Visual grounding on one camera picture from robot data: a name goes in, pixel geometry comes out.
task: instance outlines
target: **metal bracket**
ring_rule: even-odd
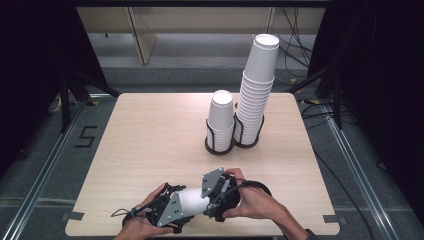
[[[182,218],[183,215],[184,213],[182,212],[179,192],[173,192],[169,199],[168,205],[166,205],[166,208],[157,223],[157,226],[163,227],[168,223]]]
[[[200,194],[201,198],[207,197],[215,189],[215,186],[223,173],[224,168],[220,167],[202,176],[202,193]]]

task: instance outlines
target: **gray floor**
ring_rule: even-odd
[[[106,38],[104,34],[91,34],[90,38],[109,85],[121,92],[211,92],[219,88],[237,91],[252,42],[251,35],[159,35],[149,64],[142,66],[138,62],[130,35],[110,34]],[[314,36],[304,36],[302,42],[312,48]],[[300,52],[293,53],[299,58],[302,57]],[[273,92],[286,91],[290,87],[291,79],[303,79],[295,75],[306,74],[306,68],[293,60],[287,59],[290,72],[285,69],[285,64],[285,57],[280,54],[276,70],[278,79]],[[314,83],[296,93],[296,99],[315,99],[314,90],[317,84]],[[37,205],[20,234],[20,239],[70,239],[64,232],[64,214],[72,211],[114,104],[113,99],[102,99],[97,105],[89,104],[83,108]],[[302,111],[308,106],[299,103],[299,110]],[[424,239],[423,227],[395,182],[387,172],[377,167],[379,158],[362,133],[361,127],[349,113],[348,107],[344,106],[343,110],[346,111],[342,117],[343,133],[392,221],[399,239]],[[322,111],[321,106],[315,106],[306,114]],[[370,206],[367,205],[336,142],[329,121],[331,120],[325,115],[304,119],[311,144],[359,206],[375,239],[384,239],[381,228],[377,225]],[[91,136],[95,136],[93,144],[90,148],[76,148],[76,145],[87,143],[86,139],[79,138],[86,126],[96,126],[87,130]],[[25,149],[28,158],[16,160],[0,180],[0,234],[5,233],[22,200],[30,191],[32,183],[54,147],[60,128],[60,112],[46,117]],[[341,223],[338,235],[320,236],[320,239],[371,239],[352,200],[329,169],[321,161],[318,163]]]

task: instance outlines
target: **hand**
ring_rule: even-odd
[[[245,179],[239,168],[231,168],[225,171],[226,174],[234,175],[236,179]],[[284,214],[284,206],[268,195],[260,188],[242,187],[239,188],[240,204],[236,208],[225,211],[224,218],[248,217],[254,219],[273,219],[274,215]]]
[[[225,171],[232,174],[236,179],[245,179],[239,168],[230,168]],[[272,196],[260,188],[241,187],[240,204],[222,214],[224,218],[248,217],[254,219],[272,220],[290,240],[307,239],[308,232],[291,215],[289,210]]]
[[[151,202],[162,191],[164,186],[165,185],[162,184],[155,191],[151,192],[142,203],[137,205],[137,207],[143,207]],[[159,228],[150,224],[149,220],[146,219],[144,212],[139,213],[137,216],[139,217],[129,219],[119,232],[118,236],[114,239],[144,240],[152,236],[164,235],[173,232],[173,229],[170,227]]]

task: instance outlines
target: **table surface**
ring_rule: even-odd
[[[233,93],[234,101],[239,98]],[[259,142],[226,155],[210,154],[204,145],[205,119],[212,93],[126,93],[115,105],[74,207],[82,220],[68,221],[70,236],[114,236],[122,217],[164,182],[201,187],[201,176],[219,167],[239,167],[246,179],[264,183],[304,228],[335,235],[338,223],[296,101],[289,93],[272,93]],[[182,236],[278,236],[269,220],[247,218],[215,222],[196,215]]]

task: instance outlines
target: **black wire cup holder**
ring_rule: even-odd
[[[234,123],[235,123],[234,124],[234,132],[236,131],[237,123],[240,124],[240,127],[241,127],[241,132],[240,132],[239,139],[236,139],[235,136],[234,136],[234,134],[233,134],[233,140],[234,140],[233,143],[234,143],[234,145],[237,146],[237,147],[239,147],[239,148],[252,148],[252,147],[254,147],[258,143],[258,141],[259,141],[259,134],[261,133],[262,126],[264,125],[264,122],[265,122],[265,116],[263,115],[262,116],[262,123],[261,123],[261,126],[259,127],[258,135],[256,136],[255,141],[252,144],[242,144],[243,132],[244,132],[244,129],[245,128],[244,128],[243,123],[237,117],[237,113],[234,113]]]
[[[211,154],[213,154],[213,155],[225,155],[225,154],[231,152],[231,150],[233,149],[233,146],[234,146],[232,139],[234,137],[234,131],[236,129],[236,122],[234,121],[233,132],[232,132],[232,134],[230,136],[230,138],[231,138],[230,146],[228,147],[227,150],[224,150],[224,151],[216,151],[215,150],[215,132],[212,129],[212,127],[209,126],[209,123],[208,123],[208,120],[207,119],[206,119],[206,127],[207,127],[208,131],[210,131],[210,133],[212,135],[212,148],[208,144],[208,136],[206,136],[206,138],[205,138],[205,147],[206,147],[206,150],[208,150],[208,152],[211,153]]]

